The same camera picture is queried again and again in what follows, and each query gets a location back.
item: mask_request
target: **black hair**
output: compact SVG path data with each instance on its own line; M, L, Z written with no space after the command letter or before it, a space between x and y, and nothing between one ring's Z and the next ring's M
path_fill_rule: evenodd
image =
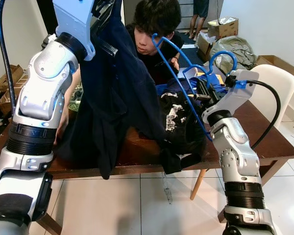
M142 0L135 9L133 24L143 32L167 36L181 22L181 9L177 0Z

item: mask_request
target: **bare leg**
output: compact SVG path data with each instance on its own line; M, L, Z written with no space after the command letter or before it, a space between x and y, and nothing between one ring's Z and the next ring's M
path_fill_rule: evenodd
M189 38L193 38L194 37L194 28L195 28L197 17L198 17L198 15L193 15L193 17L191 19L190 36L189 36Z
M205 17L199 18L194 40L197 38L199 32L201 31L201 28L202 28L202 25L204 24L205 19L206 19Z

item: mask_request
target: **man's hand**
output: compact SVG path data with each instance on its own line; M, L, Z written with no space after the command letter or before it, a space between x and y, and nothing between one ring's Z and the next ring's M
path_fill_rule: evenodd
M176 57L173 57L172 59L171 59L171 64L173 65L173 67L176 69L176 70L180 70L180 66L179 66L179 64L178 64L178 58L176 58Z
M64 105L63 111L62 111L62 116L61 116L61 120L60 120L60 124L59 127L57 129L57 132L55 134L55 140L54 140L54 145L57 145L57 140L62 138L63 133L65 131L65 129L67 128L69 124L69 108L67 105Z

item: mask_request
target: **young man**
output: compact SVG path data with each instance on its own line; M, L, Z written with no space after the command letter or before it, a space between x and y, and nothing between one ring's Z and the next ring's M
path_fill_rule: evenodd
M209 0L194 0L194 12L193 17L191 19L190 31L189 31L189 38L194 38L194 41L197 41L197 36L201 31L202 25L204 24L205 19L208 15L208 8L209 8ZM196 33L194 34L194 28L196 24L196 20L199 16L199 21L197 24Z
M126 27L136 46L138 57L144 62L156 84L167 83L172 75L153 45L151 37L154 33L158 33L155 39L157 42L164 36L181 48L184 41L175 33L180 22L181 11L177 0L142 0L136 6L133 24ZM179 53L167 43L162 43L160 49L165 59L177 72ZM80 81L80 70L78 69L73 74L72 84L65 93L65 105L57 130L58 137L62 136L69 123L68 105Z

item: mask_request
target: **blue cloth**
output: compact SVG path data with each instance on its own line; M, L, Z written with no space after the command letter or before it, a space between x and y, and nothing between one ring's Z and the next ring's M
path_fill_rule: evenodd
M104 179L116 164L119 146L130 126L148 138L162 141L165 130L155 83L137 57L133 41L121 22L116 0L101 39L117 48L115 58L96 48L92 61L80 64L84 95L75 124L65 132L57 154L65 159L95 159Z

